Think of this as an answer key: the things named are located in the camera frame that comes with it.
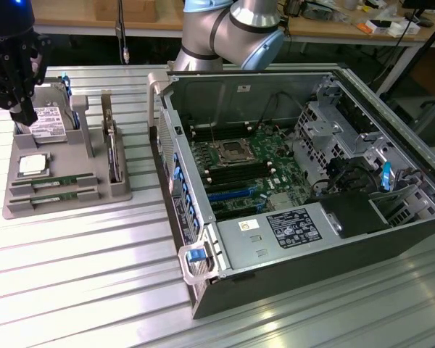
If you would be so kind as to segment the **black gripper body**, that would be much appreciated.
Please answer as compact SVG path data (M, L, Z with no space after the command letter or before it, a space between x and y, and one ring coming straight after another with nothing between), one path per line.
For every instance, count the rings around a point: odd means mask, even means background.
M9 77L0 58L0 89L3 91L12 92L25 87L29 94L34 92L31 63L24 62L25 55L20 53L23 44L30 48L34 37L34 22L30 1L0 1L0 56L9 55L9 62L17 63L11 69L17 80L7 86Z

